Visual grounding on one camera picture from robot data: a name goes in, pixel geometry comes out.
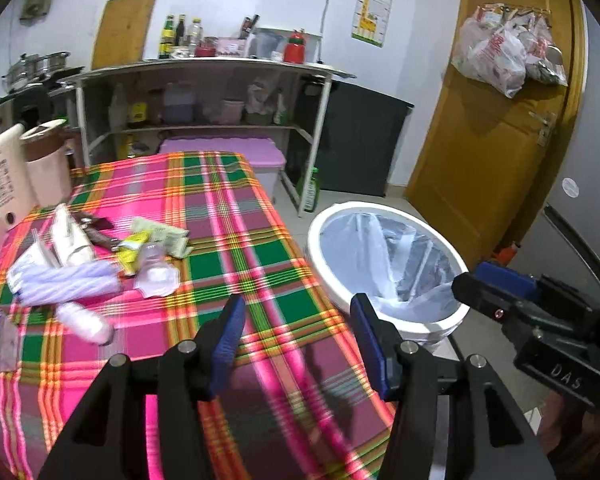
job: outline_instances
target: giraffe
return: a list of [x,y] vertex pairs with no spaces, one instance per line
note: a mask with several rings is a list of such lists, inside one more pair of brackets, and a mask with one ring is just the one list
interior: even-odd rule
[[360,10],[360,22],[358,23],[358,32],[363,35],[364,31],[372,36],[376,32],[376,22],[368,16],[369,0],[363,0]]

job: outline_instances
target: dark bottle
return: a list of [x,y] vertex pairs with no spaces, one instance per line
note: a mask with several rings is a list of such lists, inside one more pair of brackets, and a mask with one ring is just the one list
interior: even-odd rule
[[176,38],[173,44],[175,46],[182,46],[182,40],[184,38],[184,14],[178,17],[178,26],[176,27]]
[[164,22],[162,34],[160,35],[160,49],[158,50],[158,59],[169,59],[171,47],[173,46],[173,14],[167,15]]

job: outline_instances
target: purple storage box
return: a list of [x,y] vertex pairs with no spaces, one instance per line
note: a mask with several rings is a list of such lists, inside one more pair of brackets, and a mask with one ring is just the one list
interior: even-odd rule
[[165,139],[160,153],[173,152],[235,152],[244,155],[262,184],[269,199],[278,173],[285,167],[285,156],[275,142],[266,138],[194,137],[192,139]]

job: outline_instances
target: purple lid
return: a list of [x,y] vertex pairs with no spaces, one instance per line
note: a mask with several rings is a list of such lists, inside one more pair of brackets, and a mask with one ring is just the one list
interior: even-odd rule
[[282,168],[285,156],[272,139],[238,137],[195,137],[165,139],[160,153],[174,152],[235,152],[244,155],[254,168]]

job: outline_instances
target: plastic trash can liner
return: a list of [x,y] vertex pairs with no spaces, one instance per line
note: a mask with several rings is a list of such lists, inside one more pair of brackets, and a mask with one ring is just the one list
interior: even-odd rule
[[387,316],[432,323],[460,305],[451,292],[458,272],[443,248],[404,222],[372,213],[339,216],[324,226],[320,249],[336,279],[366,293]]

